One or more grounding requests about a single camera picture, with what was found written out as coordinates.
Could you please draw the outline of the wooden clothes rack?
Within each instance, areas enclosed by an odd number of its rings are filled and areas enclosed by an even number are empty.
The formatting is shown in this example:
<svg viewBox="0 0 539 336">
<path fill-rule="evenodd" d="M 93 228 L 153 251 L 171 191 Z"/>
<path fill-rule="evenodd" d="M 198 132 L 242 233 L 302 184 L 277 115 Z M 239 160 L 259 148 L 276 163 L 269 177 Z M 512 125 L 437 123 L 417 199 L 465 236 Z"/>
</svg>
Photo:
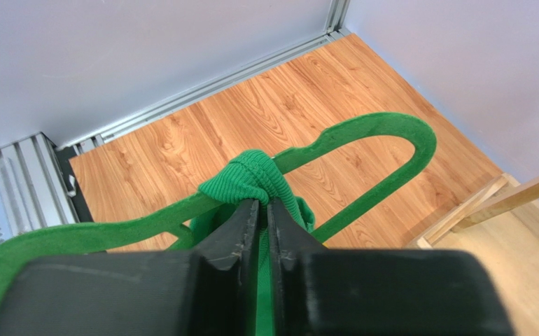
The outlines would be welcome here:
<svg viewBox="0 0 539 336">
<path fill-rule="evenodd" d="M 539 335 L 539 176 L 491 180 L 418 234 L 409 249 L 458 249 L 486 268 L 518 335 Z"/>
</svg>

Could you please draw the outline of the green tank top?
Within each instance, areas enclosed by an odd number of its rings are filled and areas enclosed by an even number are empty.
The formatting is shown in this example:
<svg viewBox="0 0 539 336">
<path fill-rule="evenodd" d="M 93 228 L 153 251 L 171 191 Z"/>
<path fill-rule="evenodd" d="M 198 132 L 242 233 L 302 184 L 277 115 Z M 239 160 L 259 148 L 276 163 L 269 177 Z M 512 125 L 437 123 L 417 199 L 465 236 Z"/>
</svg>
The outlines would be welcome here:
<svg viewBox="0 0 539 336">
<path fill-rule="evenodd" d="M 278 167 L 261 150 L 244 151 L 229 161 L 217 175 L 202 183 L 198 190 L 223 205 L 191 220 L 190 229 L 197 244 L 224 224 L 245 199 L 257 199 L 262 209 L 266 209 L 269 201 L 278 197 L 297 224 L 307 232 L 314 230 L 314 212 L 303 198 L 293 194 Z M 275 332 L 272 266 L 266 224 L 260 230 L 255 326 L 256 335 L 273 335 Z"/>
</svg>

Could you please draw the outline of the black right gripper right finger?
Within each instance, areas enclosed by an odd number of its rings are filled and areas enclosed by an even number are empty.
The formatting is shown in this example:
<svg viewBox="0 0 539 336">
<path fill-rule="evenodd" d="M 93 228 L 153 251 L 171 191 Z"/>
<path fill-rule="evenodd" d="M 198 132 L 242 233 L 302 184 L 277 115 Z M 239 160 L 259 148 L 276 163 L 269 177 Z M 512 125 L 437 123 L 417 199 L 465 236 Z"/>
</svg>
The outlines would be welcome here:
<svg viewBox="0 0 539 336">
<path fill-rule="evenodd" d="M 267 207 L 277 335 L 513 335 L 484 266 L 456 250 L 329 249 Z"/>
</svg>

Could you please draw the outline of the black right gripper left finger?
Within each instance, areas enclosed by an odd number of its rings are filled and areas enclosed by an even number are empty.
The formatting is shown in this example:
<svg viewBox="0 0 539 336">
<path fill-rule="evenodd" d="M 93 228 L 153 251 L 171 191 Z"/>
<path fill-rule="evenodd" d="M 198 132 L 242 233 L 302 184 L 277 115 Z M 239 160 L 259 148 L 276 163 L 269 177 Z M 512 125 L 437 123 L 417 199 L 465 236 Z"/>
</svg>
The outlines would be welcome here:
<svg viewBox="0 0 539 336">
<path fill-rule="evenodd" d="M 182 251 L 31 261 L 0 305 L 0 335 L 253 335 L 260 204 Z"/>
</svg>

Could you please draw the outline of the aluminium frame rail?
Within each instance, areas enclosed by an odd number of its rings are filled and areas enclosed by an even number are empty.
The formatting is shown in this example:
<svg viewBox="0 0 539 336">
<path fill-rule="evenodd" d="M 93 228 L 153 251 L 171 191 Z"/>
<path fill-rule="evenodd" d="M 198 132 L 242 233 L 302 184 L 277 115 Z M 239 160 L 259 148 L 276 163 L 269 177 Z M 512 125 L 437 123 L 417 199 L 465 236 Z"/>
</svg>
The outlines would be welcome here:
<svg viewBox="0 0 539 336">
<path fill-rule="evenodd" d="M 0 1 L 0 243 L 75 223 L 59 156 L 324 42 L 346 1 Z"/>
</svg>

